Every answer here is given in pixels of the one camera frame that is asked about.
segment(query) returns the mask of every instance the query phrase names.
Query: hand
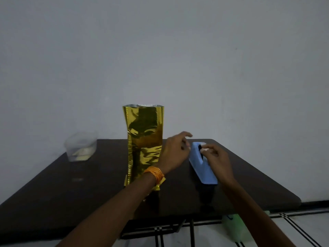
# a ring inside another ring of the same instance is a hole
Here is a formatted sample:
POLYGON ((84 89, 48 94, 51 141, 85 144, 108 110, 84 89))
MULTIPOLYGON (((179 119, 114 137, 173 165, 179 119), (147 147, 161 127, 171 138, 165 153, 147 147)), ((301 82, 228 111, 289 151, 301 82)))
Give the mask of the hand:
POLYGON ((188 157, 191 145, 186 137, 192 137, 192 134, 181 132, 168 138, 166 144, 162 146, 157 167, 160 168, 163 174, 179 167, 188 157))
POLYGON ((230 159, 227 152, 225 152, 218 145, 206 144, 200 150, 208 160, 208 163, 214 172, 215 176, 223 185, 232 185, 236 182, 230 159))

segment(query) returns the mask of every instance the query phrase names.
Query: gold foil bag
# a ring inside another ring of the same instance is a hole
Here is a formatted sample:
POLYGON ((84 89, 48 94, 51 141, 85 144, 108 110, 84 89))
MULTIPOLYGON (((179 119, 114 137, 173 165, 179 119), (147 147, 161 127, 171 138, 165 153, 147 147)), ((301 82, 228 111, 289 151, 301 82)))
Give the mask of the gold foil bag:
POLYGON ((128 130, 128 174, 125 185, 158 162, 162 149, 163 110, 164 107, 160 105, 123 106, 128 130))

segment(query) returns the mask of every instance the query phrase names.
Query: clear plastic container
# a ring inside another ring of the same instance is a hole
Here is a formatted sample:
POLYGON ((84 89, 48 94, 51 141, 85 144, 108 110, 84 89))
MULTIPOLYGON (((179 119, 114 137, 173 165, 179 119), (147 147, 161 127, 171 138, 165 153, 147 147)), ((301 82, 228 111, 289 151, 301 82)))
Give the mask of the clear plastic container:
POLYGON ((97 132, 78 132, 69 137, 64 146, 69 161, 86 161, 96 151, 97 132))

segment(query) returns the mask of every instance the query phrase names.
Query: tiled floor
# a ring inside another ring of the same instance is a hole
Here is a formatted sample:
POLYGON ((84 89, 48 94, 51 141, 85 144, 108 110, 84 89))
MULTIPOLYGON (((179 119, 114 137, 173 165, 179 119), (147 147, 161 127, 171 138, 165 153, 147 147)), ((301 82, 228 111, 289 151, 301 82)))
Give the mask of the tiled floor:
MULTIPOLYGON (((325 247, 329 246, 329 208, 313 211, 271 214, 273 221, 291 239, 297 247, 325 247)), ((194 227, 195 246, 202 247, 257 247, 253 241, 235 243, 227 235, 223 224, 202 225, 194 227)), ((42 241, 25 244, 9 245, 10 247, 51 247, 59 240, 42 241)), ((191 246, 190 228, 183 227, 179 233, 163 236, 166 247, 191 246)), ((114 247, 154 247, 155 237, 145 237, 131 240, 118 240, 114 247)))

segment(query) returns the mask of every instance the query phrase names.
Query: dark wooden table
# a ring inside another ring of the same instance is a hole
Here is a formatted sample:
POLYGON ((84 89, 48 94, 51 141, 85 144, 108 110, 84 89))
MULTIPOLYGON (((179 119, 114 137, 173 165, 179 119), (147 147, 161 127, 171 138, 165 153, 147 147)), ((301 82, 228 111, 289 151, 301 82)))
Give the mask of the dark wooden table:
MULTIPOLYGON (((216 143, 210 139, 192 141, 216 143)), ((262 209, 299 207, 296 195, 223 148, 236 179, 262 209)), ((98 140, 96 153, 86 162, 69 162, 64 153, 0 205, 0 244, 63 238, 123 188, 127 163, 127 140, 98 140)), ((166 178, 161 190, 140 204, 123 238, 136 237, 132 234, 136 228, 171 225, 175 231, 174 226, 183 220, 216 219, 234 213, 221 185, 202 184, 188 160, 166 178)))

